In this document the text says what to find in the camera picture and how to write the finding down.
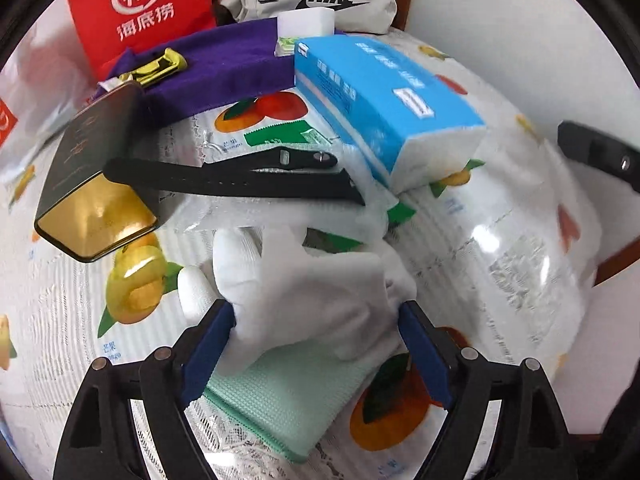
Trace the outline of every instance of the red bag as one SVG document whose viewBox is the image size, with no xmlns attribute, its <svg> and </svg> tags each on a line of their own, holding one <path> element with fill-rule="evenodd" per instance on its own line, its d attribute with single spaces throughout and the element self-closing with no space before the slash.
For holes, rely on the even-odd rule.
<svg viewBox="0 0 640 480">
<path fill-rule="evenodd" d="M 0 148 L 17 122 L 18 119 L 11 113 L 4 101 L 0 99 Z"/>
<path fill-rule="evenodd" d="M 211 0 L 69 0 L 78 36 L 98 79 L 120 54 L 211 28 Z"/>
</svg>

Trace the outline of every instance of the green towel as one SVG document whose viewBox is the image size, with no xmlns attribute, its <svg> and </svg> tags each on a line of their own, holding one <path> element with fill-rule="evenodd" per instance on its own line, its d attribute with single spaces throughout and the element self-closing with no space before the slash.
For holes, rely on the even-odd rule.
<svg viewBox="0 0 640 480">
<path fill-rule="evenodd" d="M 204 396 L 291 462 L 304 462 L 375 369 L 314 341 L 274 348 L 243 373 L 214 373 Z"/>
</svg>

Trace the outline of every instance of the white eraser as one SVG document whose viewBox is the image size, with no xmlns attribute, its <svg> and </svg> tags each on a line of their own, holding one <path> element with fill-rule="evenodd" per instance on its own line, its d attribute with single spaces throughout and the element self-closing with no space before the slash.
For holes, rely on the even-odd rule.
<svg viewBox="0 0 640 480">
<path fill-rule="evenodd" d="M 286 10 L 278 14 L 279 38 L 331 36 L 335 30 L 335 11 L 326 7 Z"/>
</svg>

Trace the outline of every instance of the yellow fruit print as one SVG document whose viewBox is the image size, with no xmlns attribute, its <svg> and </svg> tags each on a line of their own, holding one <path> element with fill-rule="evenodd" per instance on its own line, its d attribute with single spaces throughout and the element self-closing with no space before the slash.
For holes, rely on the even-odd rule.
<svg viewBox="0 0 640 480">
<path fill-rule="evenodd" d="M 437 48 L 433 48 L 431 45 L 420 45 L 418 50 L 423 53 L 425 56 L 435 57 L 441 61 L 448 59 L 450 56 L 447 56 L 444 52 L 439 51 Z"/>
<path fill-rule="evenodd" d="M 569 354 L 561 354 L 558 356 L 558 370 L 564 367 L 568 357 L 569 357 Z"/>
<path fill-rule="evenodd" d="M 9 332 L 9 318 L 2 314 L 0 316 L 0 368 L 8 370 L 11 359 L 18 357 L 14 344 L 11 343 Z"/>
<path fill-rule="evenodd" d="M 452 173 L 449 176 L 441 178 L 436 182 L 431 182 L 429 184 L 429 187 L 431 187 L 433 196 L 438 198 L 441 194 L 444 193 L 444 190 L 447 189 L 447 186 L 464 186 L 471 180 L 471 170 L 479 168 L 480 166 L 484 166 L 484 162 L 482 160 L 478 160 L 477 158 L 472 158 L 466 164 L 464 170 L 458 171 L 457 173 Z"/>
<path fill-rule="evenodd" d="M 155 233 L 119 249 L 107 279 L 106 308 L 98 327 L 98 337 L 117 322 L 133 324 L 148 317 L 164 294 L 177 289 L 181 268 L 166 260 Z"/>
<path fill-rule="evenodd" d="M 471 180 L 471 172 L 462 170 L 457 173 L 450 174 L 448 177 L 441 179 L 439 182 L 443 186 L 464 186 Z"/>
<path fill-rule="evenodd" d="M 535 140 L 538 144 L 542 144 L 542 142 L 544 141 L 543 137 L 540 136 L 540 134 L 533 127 L 533 124 L 531 124 L 523 114 L 516 115 L 516 122 L 529 137 Z"/>
<path fill-rule="evenodd" d="M 14 206 L 14 204 L 18 202 L 18 200 L 20 200 L 20 197 L 24 193 L 24 190 L 27 189 L 27 186 L 35 176 L 36 176 L 36 167 L 33 164 L 31 164 L 26 170 L 24 170 L 24 173 L 20 177 L 20 181 L 15 186 L 14 194 L 12 195 L 11 200 L 9 202 L 9 209 L 11 209 Z"/>
</svg>

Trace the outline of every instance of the tissue box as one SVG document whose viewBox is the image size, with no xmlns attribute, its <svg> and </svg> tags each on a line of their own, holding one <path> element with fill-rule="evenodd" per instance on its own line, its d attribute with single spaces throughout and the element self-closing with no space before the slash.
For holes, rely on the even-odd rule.
<svg viewBox="0 0 640 480">
<path fill-rule="evenodd" d="M 463 170 L 486 134 L 460 95 L 377 40 L 305 38 L 294 62 L 296 87 L 393 192 Z"/>
</svg>

